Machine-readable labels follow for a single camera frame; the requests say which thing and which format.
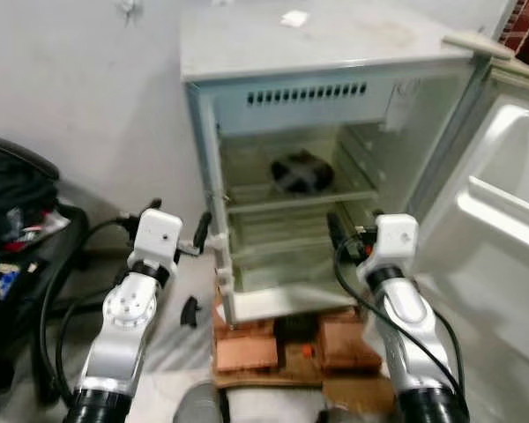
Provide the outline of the clear fridge shelf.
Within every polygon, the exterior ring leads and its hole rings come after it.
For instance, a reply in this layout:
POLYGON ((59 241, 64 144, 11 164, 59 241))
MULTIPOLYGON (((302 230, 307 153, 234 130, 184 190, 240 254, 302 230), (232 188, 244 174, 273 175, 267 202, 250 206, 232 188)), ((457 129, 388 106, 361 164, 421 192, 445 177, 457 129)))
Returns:
POLYGON ((377 192, 372 192, 372 190, 366 190, 366 192, 345 192, 328 195, 310 195, 310 197, 300 198, 292 197, 286 198, 286 200, 272 200, 255 203, 232 203, 226 205, 225 210, 229 214, 247 212, 268 212, 287 208, 303 208, 303 206, 311 206, 322 203, 337 203, 346 201, 377 199, 377 192))

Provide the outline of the black object inside fridge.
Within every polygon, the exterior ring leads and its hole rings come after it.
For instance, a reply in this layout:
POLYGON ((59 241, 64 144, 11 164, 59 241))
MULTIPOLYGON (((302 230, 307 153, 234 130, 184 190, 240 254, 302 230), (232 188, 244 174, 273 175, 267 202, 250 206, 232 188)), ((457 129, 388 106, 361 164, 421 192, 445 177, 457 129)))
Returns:
POLYGON ((285 154, 273 160, 268 170, 273 186, 287 194, 321 193, 336 181, 333 166, 306 150, 285 154))

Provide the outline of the small white fridge body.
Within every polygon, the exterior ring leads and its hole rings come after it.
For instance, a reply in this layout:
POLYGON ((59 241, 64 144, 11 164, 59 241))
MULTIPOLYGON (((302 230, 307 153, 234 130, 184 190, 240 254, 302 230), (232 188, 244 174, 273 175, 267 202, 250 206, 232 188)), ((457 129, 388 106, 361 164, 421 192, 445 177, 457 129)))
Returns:
POLYGON ((457 32, 397 0, 236 0, 184 9, 180 74, 196 140, 217 306, 228 325, 352 305, 336 282, 326 214, 346 234, 422 206, 447 180, 459 113, 494 57, 442 43, 457 32), (300 28, 288 11, 306 11, 300 28), (310 152, 324 192, 377 200, 229 214, 280 192, 269 164, 310 152))

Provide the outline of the small black floor object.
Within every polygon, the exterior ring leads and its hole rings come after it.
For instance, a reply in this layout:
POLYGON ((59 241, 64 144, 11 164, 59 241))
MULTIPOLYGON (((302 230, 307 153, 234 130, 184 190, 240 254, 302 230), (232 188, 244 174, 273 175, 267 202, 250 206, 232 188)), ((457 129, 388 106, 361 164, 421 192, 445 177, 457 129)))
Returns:
POLYGON ((205 319, 203 302, 196 295, 189 295, 183 302, 180 311, 180 325, 183 327, 197 328, 205 319))

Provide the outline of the orange brick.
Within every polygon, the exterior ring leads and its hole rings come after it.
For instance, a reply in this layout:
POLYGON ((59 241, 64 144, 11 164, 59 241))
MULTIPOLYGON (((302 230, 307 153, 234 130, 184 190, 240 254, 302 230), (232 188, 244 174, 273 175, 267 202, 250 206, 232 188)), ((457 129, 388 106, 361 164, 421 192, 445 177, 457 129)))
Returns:
POLYGON ((212 334, 213 366, 217 372, 279 367, 274 321, 239 323, 234 328, 219 317, 212 323, 212 334))
POLYGON ((364 323, 352 308, 318 316, 318 362, 328 372, 377 372, 382 359, 362 338, 364 323))

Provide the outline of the brown wooden base board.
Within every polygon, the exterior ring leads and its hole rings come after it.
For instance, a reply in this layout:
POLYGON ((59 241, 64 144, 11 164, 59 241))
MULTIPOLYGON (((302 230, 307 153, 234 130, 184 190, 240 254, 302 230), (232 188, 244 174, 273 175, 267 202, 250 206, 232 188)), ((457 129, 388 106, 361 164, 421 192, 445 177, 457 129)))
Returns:
MULTIPOLYGON (((276 369, 217 372, 213 366, 212 354, 212 375, 216 379, 217 387, 221 390, 231 390, 231 388, 315 390, 325 395, 329 405, 347 411, 374 415, 392 414, 395 411, 395 389, 389 377, 383 375, 383 363, 377 372, 328 372, 318 362, 318 316, 341 309, 345 308, 264 319, 275 322, 279 366, 276 369)), ((360 316, 365 330, 367 322, 365 315, 352 309, 360 316)), ((213 308, 212 323, 215 323, 219 317, 221 318, 220 308, 213 308)))

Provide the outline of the small white paper scrap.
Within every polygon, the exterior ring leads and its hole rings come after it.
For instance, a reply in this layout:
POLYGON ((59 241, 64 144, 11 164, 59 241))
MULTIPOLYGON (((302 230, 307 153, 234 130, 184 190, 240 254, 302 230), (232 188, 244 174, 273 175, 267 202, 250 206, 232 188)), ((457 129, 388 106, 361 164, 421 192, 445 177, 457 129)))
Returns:
POLYGON ((306 11, 288 11, 281 16, 279 23, 287 27, 300 28, 308 23, 309 16, 306 11))

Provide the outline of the red lattice panel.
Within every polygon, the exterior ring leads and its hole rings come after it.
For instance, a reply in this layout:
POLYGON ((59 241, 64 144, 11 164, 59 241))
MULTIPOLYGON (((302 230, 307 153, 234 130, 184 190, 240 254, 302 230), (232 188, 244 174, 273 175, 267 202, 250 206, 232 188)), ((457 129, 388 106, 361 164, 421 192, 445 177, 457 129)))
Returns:
POLYGON ((511 51, 519 53, 529 40, 529 0, 511 0, 510 3, 510 13, 503 21, 498 40, 511 51))

